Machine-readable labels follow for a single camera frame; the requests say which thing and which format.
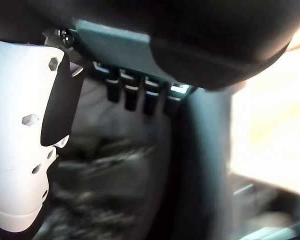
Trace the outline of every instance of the black plastic panel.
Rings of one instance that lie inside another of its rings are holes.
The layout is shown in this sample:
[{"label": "black plastic panel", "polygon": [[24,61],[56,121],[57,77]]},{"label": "black plastic panel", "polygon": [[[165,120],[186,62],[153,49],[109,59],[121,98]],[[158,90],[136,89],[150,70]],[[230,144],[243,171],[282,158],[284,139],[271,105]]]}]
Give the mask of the black plastic panel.
[{"label": "black plastic panel", "polygon": [[65,54],[45,109],[41,129],[42,146],[51,146],[71,133],[83,81],[83,73],[71,76],[69,58]]}]

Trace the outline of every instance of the white plastic device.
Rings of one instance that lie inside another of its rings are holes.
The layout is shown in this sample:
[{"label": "white plastic device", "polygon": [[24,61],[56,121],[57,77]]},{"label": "white plastic device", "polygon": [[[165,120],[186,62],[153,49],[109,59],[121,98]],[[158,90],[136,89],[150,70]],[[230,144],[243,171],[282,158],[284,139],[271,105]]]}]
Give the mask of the white plastic device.
[{"label": "white plastic device", "polygon": [[[22,232],[49,191],[47,169],[69,136],[41,145],[49,96],[64,52],[0,41],[0,228]],[[49,67],[54,58],[54,67]]]}]

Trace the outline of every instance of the hexagonal hole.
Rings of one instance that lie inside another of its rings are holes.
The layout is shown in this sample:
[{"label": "hexagonal hole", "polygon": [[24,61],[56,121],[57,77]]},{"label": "hexagonal hole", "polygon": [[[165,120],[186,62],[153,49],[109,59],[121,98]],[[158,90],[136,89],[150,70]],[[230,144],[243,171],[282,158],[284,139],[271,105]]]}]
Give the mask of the hexagonal hole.
[{"label": "hexagonal hole", "polygon": [[30,114],[24,116],[22,118],[22,124],[31,127],[32,125],[36,124],[39,121],[39,117],[36,114]]},{"label": "hexagonal hole", "polygon": [[51,71],[55,71],[58,67],[58,58],[53,57],[50,59],[49,68]]},{"label": "hexagonal hole", "polygon": [[32,170],[32,174],[36,174],[37,172],[39,172],[40,170],[40,167],[41,167],[41,164],[39,164],[38,166],[36,166],[33,170]]},{"label": "hexagonal hole", "polygon": [[46,158],[47,158],[47,159],[50,159],[50,158],[52,157],[52,154],[53,154],[53,153],[54,153],[54,151],[51,150]]}]

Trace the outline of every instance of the black plastic clip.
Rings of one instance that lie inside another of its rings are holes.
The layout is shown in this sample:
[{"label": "black plastic clip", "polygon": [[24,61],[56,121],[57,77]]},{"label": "black plastic clip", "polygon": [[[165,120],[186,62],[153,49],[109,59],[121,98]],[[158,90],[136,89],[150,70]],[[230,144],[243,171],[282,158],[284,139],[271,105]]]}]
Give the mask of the black plastic clip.
[{"label": "black plastic clip", "polygon": [[125,109],[129,111],[135,111],[137,108],[140,80],[135,75],[127,73],[125,70],[119,70],[119,78],[124,85],[125,92]]},{"label": "black plastic clip", "polygon": [[107,99],[111,102],[118,103],[120,100],[121,86],[117,71],[110,67],[103,66],[95,61],[93,62],[93,66],[98,77],[104,79],[106,84]]},{"label": "black plastic clip", "polygon": [[164,104],[164,113],[173,116],[177,113],[182,100],[190,92],[190,86],[187,84],[173,84],[168,90]]},{"label": "black plastic clip", "polygon": [[153,115],[160,97],[162,83],[150,79],[148,76],[144,77],[144,105],[143,112],[146,115]]}]

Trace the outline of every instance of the white plastic housing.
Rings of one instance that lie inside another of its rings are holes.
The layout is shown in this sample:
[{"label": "white plastic housing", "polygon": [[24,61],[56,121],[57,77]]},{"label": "white plastic housing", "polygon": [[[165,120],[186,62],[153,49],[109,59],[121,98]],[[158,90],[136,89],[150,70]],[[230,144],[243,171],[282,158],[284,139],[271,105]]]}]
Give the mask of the white plastic housing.
[{"label": "white plastic housing", "polygon": [[[49,191],[47,168],[56,148],[40,144],[41,129],[63,57],[54,47],[0,41],[0,228],[9,232],[34,222]],[[57,58],[55,70],[51,58]],[[58,147],[67,143],[64,137]]]}]

